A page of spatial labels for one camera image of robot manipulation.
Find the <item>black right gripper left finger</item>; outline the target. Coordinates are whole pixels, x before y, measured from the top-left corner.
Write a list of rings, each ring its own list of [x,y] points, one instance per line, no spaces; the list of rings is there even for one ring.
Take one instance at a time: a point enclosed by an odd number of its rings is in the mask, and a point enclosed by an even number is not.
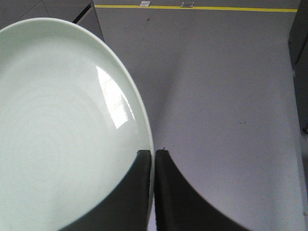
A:
[[[127,174],[90,212],[63,231],[145,231],[149,220],[152,156],[139,150]]]

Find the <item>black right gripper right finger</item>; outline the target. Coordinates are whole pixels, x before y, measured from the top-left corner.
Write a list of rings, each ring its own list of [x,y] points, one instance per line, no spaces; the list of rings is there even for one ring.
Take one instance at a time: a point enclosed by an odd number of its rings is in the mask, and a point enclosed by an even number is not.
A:
[[[164,149],[155,154],[154,202],[158,231],[247,230],[203,199]]]

